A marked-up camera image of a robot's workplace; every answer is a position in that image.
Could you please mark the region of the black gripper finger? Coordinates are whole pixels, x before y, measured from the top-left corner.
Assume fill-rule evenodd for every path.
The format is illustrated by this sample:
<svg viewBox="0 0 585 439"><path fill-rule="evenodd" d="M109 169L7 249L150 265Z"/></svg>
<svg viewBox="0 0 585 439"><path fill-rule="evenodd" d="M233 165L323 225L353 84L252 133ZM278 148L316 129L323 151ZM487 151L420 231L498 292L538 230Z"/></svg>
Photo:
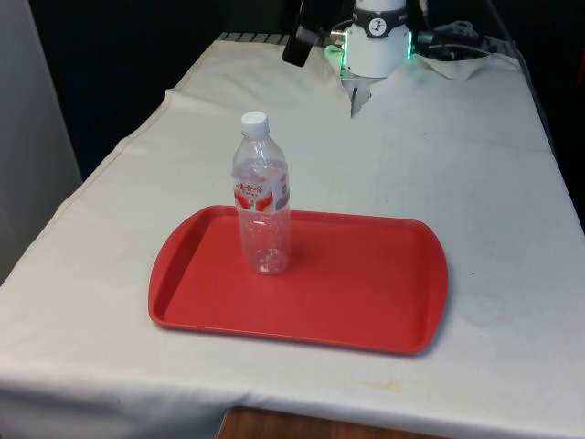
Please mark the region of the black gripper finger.
<svg viewBox="0 0 585 439"><path fill-rule="evenodd" d="M316 27L311 1L302 1L291 34L284 47L282 60L303 67L316 41Z"/></svg>

